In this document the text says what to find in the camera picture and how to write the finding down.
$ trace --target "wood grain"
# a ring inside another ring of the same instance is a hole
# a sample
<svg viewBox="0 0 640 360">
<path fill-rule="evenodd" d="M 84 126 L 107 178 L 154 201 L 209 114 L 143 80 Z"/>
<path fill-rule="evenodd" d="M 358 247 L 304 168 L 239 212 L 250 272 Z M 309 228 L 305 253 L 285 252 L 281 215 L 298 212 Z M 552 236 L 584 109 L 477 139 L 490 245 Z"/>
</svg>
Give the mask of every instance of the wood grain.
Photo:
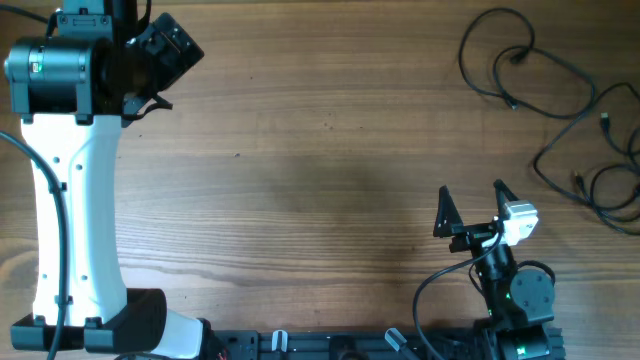
<svg viewBox="0 0 640 360">
<path fill-rule="evenodd" d="M 539 228 L 515 255 L 556 270 L 555 325 L 564 328 L 569 357 L 637 357 L 638 240 L 600 224 L 528 166 L 566 122 L 506 109 L 460 77 L 465 27 L 498 4 L 505 2 L 154 8 L 156 16 L 174 15 L 206 57 L 165 94 L 174 111 L 155 112 L 124 132 L 115 197 L 127 285 L 162 287 L 172 308 L 208 318 L 216 329 L 411 327 L 417 284 L 468 256 L 449 254 L 447 241 L 431 236 L 438 188 L 449 185 L 465 221 L 480 222 L 494 214 L 491 183 L 502 178 L 540 210 Z M 640 84 L 637 4 L 506 5 L 529 17 L 540 47 L 588 71 L 600 88 Z M 4 13 L 0 24 L 2 54 L 15 29 L 44 30 Z M 474 80 L 490 87 L 493 57 L 525 40 L 515 19 L 485 21 L 465 53 Z M 542 58 L 503 74 L 515 94 L 550 111 L 575 110 L 587 99 L 584 84 Z M 18 134 L 6 83 L 0 100 L 0 128 Z M 622 141 L 639 110 L 621 91 L 597 111 L 610 113 Z M 570 186 L 572 170 L 621 160 L 597 117 L 544 159 L 559 183 Z M 13 351 L 8 337 L 35 291 L 30 167 L 2 143 L 0 169 L 0 358 L 41 358 Z M 606 181 L 601 196 L 614 201 L 637 179 Z M 424 324 L 469 325 L 485 307 L 460 272 L 428 289 L 421 314 Z"/>
</svg>

